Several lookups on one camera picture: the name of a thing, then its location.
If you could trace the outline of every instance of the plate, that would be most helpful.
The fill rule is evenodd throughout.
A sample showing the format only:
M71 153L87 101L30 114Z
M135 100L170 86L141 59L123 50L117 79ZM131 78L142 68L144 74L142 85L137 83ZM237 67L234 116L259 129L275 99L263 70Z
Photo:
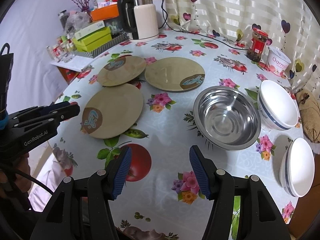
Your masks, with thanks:
M142 107L142 93L133 85L103 88L85 106L82 125L92 137L113 138L137 121Z
M139 76L146 65L146 61L141 57L120 57L100 70L97 81L105 87L122 85Z
M146 69L145 78L161 90L186 91L203 83L204 69L191 59L167 57L152 63Z

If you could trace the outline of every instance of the hand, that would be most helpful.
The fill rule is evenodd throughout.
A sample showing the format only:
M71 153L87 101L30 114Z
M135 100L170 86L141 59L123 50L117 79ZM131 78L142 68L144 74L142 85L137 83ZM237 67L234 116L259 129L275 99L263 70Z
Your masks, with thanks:
M29 153L24 154L20 157L20 161L18 165L15 167L17 170L22 171L28 175L30 175L30 166L28 163ZM31 181L16 174L17 179L15 180L15 184L22 192L27 192L31 188ZM7 176L0 170L0 197L7 198L4 190L1 187L1 183L6 183L8 181Z

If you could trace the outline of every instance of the burlap sack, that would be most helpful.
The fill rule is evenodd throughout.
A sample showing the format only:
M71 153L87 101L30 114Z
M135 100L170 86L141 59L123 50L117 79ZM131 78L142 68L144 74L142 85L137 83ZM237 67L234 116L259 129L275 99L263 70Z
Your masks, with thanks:
M296 99L300 111L303 132L310 141L319 143L320 108L317 100L310 91L305 89L296 94Z

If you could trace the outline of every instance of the electric kettle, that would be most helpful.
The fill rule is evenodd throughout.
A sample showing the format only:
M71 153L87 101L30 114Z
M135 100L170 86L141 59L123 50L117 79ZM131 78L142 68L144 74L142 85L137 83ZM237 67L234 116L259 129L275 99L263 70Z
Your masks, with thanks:
M131 42L152 41L159 37L156 6L152 0L118 0L122 28Z

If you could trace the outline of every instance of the gray striped tray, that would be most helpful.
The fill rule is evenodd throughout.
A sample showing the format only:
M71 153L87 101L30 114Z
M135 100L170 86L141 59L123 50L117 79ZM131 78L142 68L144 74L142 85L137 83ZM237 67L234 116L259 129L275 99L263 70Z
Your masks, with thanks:
M91 52L79 52L75 51L75 55L81 56L81 57L89 57L89 58L96 58L103 52L107 51L108 49L112 48L113 46L116 46L117 44L121 43L122 41L125 41L128 39L127 33L122 33L121 35L115 37L111 41L108 41L107 43L103 44L99 48L96 48L95 50Z

